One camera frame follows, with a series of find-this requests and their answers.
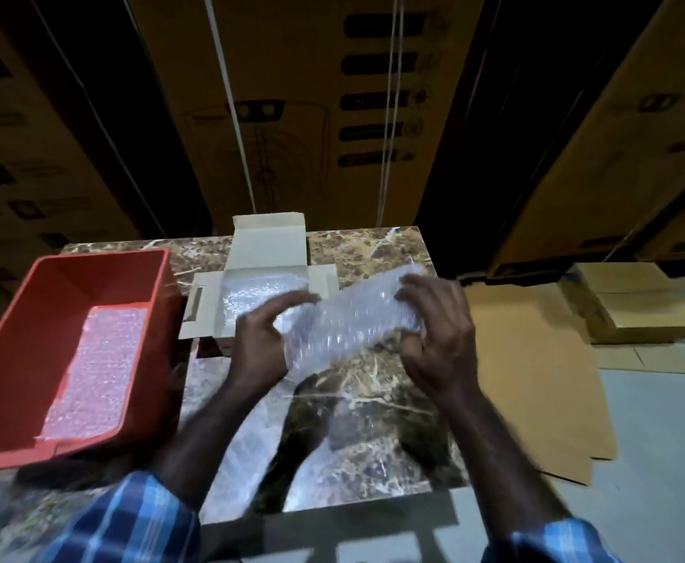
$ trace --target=red plastic crate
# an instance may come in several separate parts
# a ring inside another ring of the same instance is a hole
[[[38,259],[0,321],[0,469],[152,435],[169,397],[182,298],[166,249]],[[119,425],[94,438],[40,441],[93,306],[148,308]]]

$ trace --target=marble tabletop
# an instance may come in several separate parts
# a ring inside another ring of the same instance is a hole
[[[433,267],[417,227],[311,232],[310,264],[336,264],[340,287],[409,263]],[[221,270],[232,237],[68,245],[65,253],[168,248],[183,293]],[[188,359],[180,424],[219,387],[229,359]],[[0,472],[0,552],[44,543],[120,480],[135,455]],[[444,421],[407,378],[396,340],[297,385],[283,380],[246,418],[201,511],[203,523],[461,486],[466,473]]]

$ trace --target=plaid sleeve cuff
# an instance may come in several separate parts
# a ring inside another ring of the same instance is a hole
[[[199,519],[149,472],[134,472],[96,499],[38,553],[38,563],[191,563]]]
[[[577,518],[552,522],[537,532],[516,531],[508,540],[492,541],[482,563],[539,559],[555,563],[620,563],[592,524]]]

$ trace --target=bubble wrap sheet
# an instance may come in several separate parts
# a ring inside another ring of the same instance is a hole
[[[394,299],[400,277],[422,274],[421,265],[404,265],[353,284],[316,305],[303,305],[283,336],[289,376],[301,381],[382,341],[397,329],[420,330],[421,318]]]
[[[266,274],[251,278],[223,279],[220,286],[224,326],[222,335],[232,337],[236,333],[236,320],[241,314],[251,312],[270,298],[291,290],[308,290],[308,277],[297,274]],[[293,321],[300,312],[299,308],[290,308],[274,321],[279,332],[290,330]]]
[[[118,426],[146,316],[146,308],[90,310],[66,388],[38,438],[90,438]]]

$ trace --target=left hand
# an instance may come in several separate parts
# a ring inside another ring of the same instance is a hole
[[[228,381],[249,396],[261,398],[266,395],[288,373],[282,336],[272,325],[275,318],[288,308],[316,302],[319,302],[319,295],[308,290],[292,290],[239,316]]]

